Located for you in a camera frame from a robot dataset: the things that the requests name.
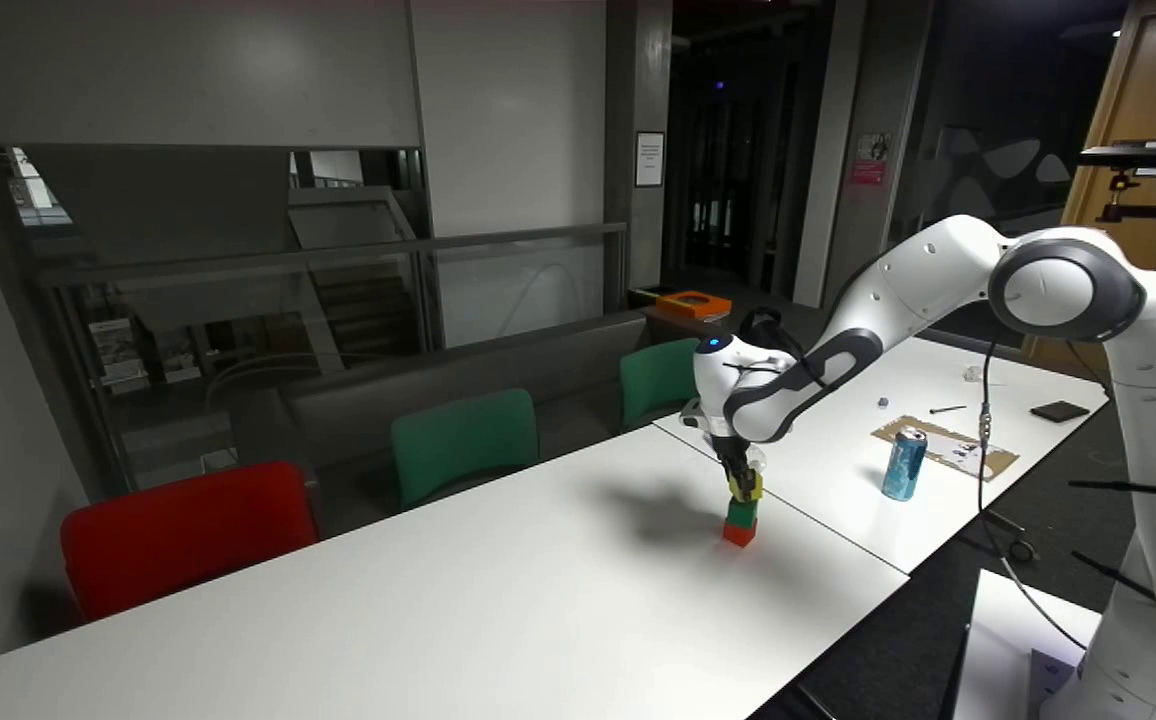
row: chair backrest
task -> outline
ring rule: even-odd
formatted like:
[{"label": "chair backrest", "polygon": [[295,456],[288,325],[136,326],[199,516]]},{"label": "chair backrest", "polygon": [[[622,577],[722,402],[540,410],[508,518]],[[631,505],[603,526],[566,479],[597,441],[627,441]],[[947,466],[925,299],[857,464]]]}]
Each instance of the chair backrest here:
[{"label": "chair backrest", "polygon": [[622,426],[652,424],[697,396],[691,355],[697,338],[644,345],[621,355]]},{"label": "chair backrest", "polygon": [[524,387],[462,396],[392,421],[392,459],[407,508],[455,485],[537,464],[537,446],[537,402]]},{"label": "chair backrest", "polygon": [[88,621],[316,540],[304,470],[243,464],[114,496],[63,518],[60,545]]}]

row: blue bottle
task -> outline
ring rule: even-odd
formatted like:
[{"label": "blue bottle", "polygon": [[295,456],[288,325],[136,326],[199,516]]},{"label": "blue bottle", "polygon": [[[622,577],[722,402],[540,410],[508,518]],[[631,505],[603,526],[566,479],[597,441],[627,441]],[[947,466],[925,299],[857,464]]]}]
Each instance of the blue bottle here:
[{"label": "blue bottle", "polygon": [[912,500],[925,456],[927,456],[927,432],[900,426],[890,441],[889,470],[883,470],[883,496]]}]

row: green chair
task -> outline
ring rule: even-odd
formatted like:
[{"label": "green chair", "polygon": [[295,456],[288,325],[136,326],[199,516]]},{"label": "green chair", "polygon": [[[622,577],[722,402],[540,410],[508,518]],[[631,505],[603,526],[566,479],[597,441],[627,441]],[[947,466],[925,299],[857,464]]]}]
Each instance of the green chair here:
[{"label": "green chair", "polygon": [[697,338],[667,338],[621,355],[622,426],[644,426],[697,396],[691,350]]},{"label": "green chair", "polygon": [[392,421],[404,508],[537,464],[533,390],[462,396]]}]

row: dark floor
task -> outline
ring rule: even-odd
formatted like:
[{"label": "dark floor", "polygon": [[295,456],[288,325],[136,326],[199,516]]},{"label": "dark floor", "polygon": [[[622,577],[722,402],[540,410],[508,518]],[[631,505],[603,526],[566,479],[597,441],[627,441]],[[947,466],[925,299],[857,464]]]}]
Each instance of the dark floor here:
[{"label": "dark floor", "polygon": [[[736,317],[747,308],[781,308],[785,326],[812,345],[824,326],[818,313],[787,308],[741,287],[709,287],[736,299]],[[978,313],[934,332],[964,349],[996,338]],[[1023,526],[1031,564],[1014,564],[1021,578],[1065,595],[1084,609],[1103,609],[1108,578],[1070,560],[1084,552],[1092,560],[1116,564],[1128,549],[1131,505],[1119,491],[1079,491],[1068,479],[1124,479],[1124,446],[1116,426],[1116,408],[1095,410],[1065,446],[1014,485],[996,511]],[[991,522],[991,540],[1006,545],[1014,531]],[[956,663],[964,653],[964,624],[971,621],[976,572],[1004,572],[978,518],[967,522],[951,545],[943,545],[881,612],[872,612],[857,632],[848,632],[824,658],[814,658],[792,689],[773,697],[755,720],[939,720],[951,716]]]}]

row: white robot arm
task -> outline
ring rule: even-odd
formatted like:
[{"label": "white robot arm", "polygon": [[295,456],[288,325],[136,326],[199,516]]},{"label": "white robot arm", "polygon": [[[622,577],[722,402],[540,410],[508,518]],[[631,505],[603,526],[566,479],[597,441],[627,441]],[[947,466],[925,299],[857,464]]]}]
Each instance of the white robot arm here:
[{"label": "white robot arm", "polygon": [[1116,588],[1084,668],[1049,716],[1156,716],[1156,273],[1131,269],[1095,229],[1000,237],[984,221],[947,215],[862,269],[807,350],[704,336],[697,349],[701,414],[733,479],[733,508],[760,496],[747,445],[781,441],[818,396],[976,299],[989,299],[1014,332],[1095,338],[1108,350],[1138,488],[1124,577],[1138,578],[1153,599]]}]

